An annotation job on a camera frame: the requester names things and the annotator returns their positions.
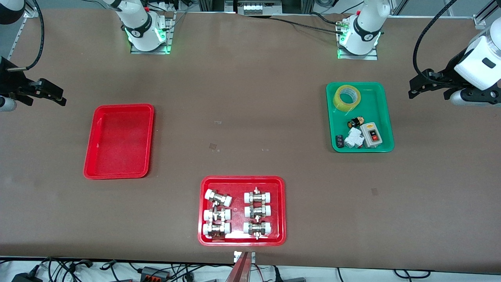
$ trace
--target metal valve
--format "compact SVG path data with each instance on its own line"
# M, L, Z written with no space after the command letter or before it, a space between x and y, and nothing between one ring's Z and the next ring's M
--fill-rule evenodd
M221 195L218 194L215 190L207 189L207 192L205 193L205 199L212 202L215 206L222 204L225 207L229 207L233 198L228 196L227 194Z
M221 210L217 210L217 207L213 207L210 210L203 211L203 219L206 221L216 221L216 220L230 220L231 219L231 210L221 208Z
M259 221L262 217L271 216L272 208L270 205L262 205L260 207L254 207L254 205L250 205L249 207L243 208L245 212L245 217L253 218L256 221Z
M256 187L253 192L244 193L243 201L246 204L253 204L253 202L261 202L263 205L270 202L270 193L266 192L262 194Z
M203 234L211 237L223 237L225 234L231 233L231 226L229 222L222 222L215 224L212 222L204 223Z
M270 234L272 232L272 226L269 222L261 222L261 223L252 223L252 221L244 222L243 232L248 233L249 235L254 235L254 237L256 237L256 240L258 240L259 237L265 234Z

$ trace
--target tape roll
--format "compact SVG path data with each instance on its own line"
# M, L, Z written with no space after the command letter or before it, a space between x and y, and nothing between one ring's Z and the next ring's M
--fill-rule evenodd
M351 99L353 100L353 102L350 104L343 102L343 100L341 100L341 94L346 94L346 95L350 96ZM360 91L358 91L357 88L355 88L351 85L345 84L345 85L340 86L338 88L338 90L336 90L336 94L334 94L333 102L334 102L334 106L336 107L336 109L338 109L340 111L348 112L348 111L353 110L360 103L361 99L362 99L362 96L360 96Z

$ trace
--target red tray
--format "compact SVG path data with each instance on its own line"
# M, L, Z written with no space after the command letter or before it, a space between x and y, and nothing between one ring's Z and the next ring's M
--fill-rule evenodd
M249 222L245 218L243 208L248 206L243 202L243 194L252 192L255 187L261 192L270 192L272 215L263 218L270 222L272 232L262 236L259 240L243 232L243 223ZM212 207L212 203L205 199L207 189L217 190L219 194L228 194L233 197L231 209L231 233L222 240L212 240L202 232L203 211ZM198 210L198 241L204 246L280 246L286 239L285 220L285 183L278 176L207 176L200 187L200 206Z
M84 176L141 178L148 173L154 109L150 104L103 105L92 120Z

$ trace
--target green tray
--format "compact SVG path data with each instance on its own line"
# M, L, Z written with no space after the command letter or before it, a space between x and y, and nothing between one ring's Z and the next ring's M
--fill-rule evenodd
M352 85L360 91L360 103L351 111L343 112L334 106L333 98L336 90L342 85ZM393 131L391 130L390 114L386 104L386 95L383 85L377 82L331 82L326 87L327 108L329 110L329 124L331 128L331 141L334 150L340 153L387 153L395 147ZM347 126L349 120L363 116L365 122L375 122L383 139L383 143L375 148L338 148L336 135L342 135L343 139L348 136L350 130Z

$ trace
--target brown table surface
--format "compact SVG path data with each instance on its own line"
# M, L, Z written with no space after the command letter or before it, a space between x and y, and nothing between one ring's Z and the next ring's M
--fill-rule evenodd
M130 55L112 11L44 18L44 53L27 75L58 84L68 104L37 99L0 115L2 255L230 263L234 250L254 250L260 264L501 271L499 109L453 106L442 91L407 96L430 19L388 19L380 59L353 61L336 58L332 34L239 15L188 14L168 56ZM29 20L14 63L33 60L39 33ZM419 66L442 69L476 33L472 20L438 21ZM331 81L383 84L392 152L333 151ZM94 109L120 103L155 106L150 173L87 180ZM281 176L286 242L200 245L207 175Z

